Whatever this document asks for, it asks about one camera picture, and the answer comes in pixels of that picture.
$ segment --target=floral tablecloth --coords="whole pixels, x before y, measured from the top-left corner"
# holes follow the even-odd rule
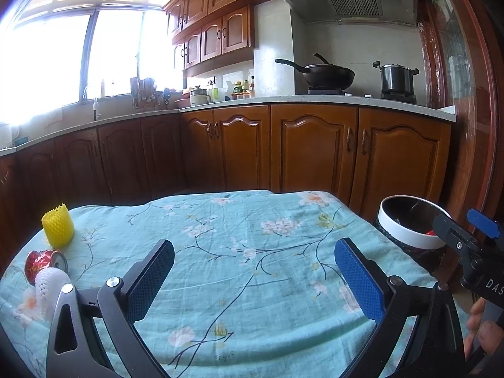
[[[75,236],[63,252],[77,288],[122,276],[159,239],[175,264],[139,334],[171,377],[337,377],[375,323],[356,303],[334,262],[350,237],[383,271],[409,284],[434,279],[332,195],[268,191],[181,195],[137,207],[73,209]],[[39,232],[0,281],[0,322],[27,366],[45,376],[50,323],[23,274],[29,251],[47,249]],[[97,323],[118,374],[128,376]],[[393,372],[413,320],[383,376]]]

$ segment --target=crushed red can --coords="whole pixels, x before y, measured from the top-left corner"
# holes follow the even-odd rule
[[[68,273],[68,264],[66,263],[65,256],[59,250],[42,250],[31,251],[26,257],[25,262],[25,276],[26,280],[34,286],[35,277],[42,269],[48,267],[56,267]]]

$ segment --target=black pressure cooker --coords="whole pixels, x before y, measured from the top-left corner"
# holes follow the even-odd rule
[[[410,69],[402,65],[381,65],[379,61],[373,67],[381,71],[381,92],[383,94],[401,94],[406,97],[413,96],[413,75],[419,74],[418,68]]]

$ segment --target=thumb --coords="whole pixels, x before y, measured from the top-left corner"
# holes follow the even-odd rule
[[[504,331],[493,321],[485,321],[479,328],[478,339],[481,348],[487,354],[492,355],[497,350],[503,338]]]

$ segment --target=hand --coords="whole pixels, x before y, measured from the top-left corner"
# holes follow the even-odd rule
[[[474,337],[478,334],[478,340],[480,342],[481,348],[485,350],[487,354],[492,355],[502,339],[504,338],[504,331],[493,321],[485,321],[481,324],[481,319],[483,318],[483,312],[485,310],[486,300],[480,298],[471,307],[471,316],[467,320],[466,327],[469,330],[469,334],[464,340],[464,353],[466,358],[469,357]]]

